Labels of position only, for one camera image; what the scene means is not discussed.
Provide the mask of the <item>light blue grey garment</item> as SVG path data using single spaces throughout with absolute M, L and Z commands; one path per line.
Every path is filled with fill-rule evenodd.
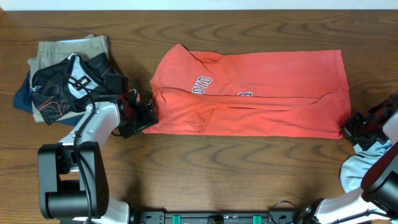
M 354 145 L 353 149 L 356 154 L 345 160 L 340 169 L 340 183 L 343 190 L 348 193 L 360 187 L 365 173 L 391 147 L 390 140 L 385 144 L 376 142 L 366 151 L 359 144 Z

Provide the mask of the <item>red printed t-shirt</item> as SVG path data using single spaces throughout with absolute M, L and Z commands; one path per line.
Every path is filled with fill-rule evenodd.
M 339 50 L 223 55 L 178 44 L 150 80 L 149 134 L 339 139 L 351 114 Z

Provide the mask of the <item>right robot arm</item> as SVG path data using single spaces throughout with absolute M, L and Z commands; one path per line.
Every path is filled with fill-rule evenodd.
M 377 143 L 391 144 L 364 174 L 360 186 L 338 198 L 319 199 L 294 223 L 362 223 L 397 218 L 397 110 L 372 108 L 355 114 L 342 127 L 354 146 L 369 151 Z

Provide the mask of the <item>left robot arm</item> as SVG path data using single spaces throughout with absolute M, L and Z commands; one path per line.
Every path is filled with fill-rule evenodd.
M 40 211 L 60 223 L 129 223 L 129 205 L 109 194 L 101 151 L 115 129 L 128 138 L 155 125 L 155 110 L 133 91 L 88 99 L 73 130 L 38 151 Z

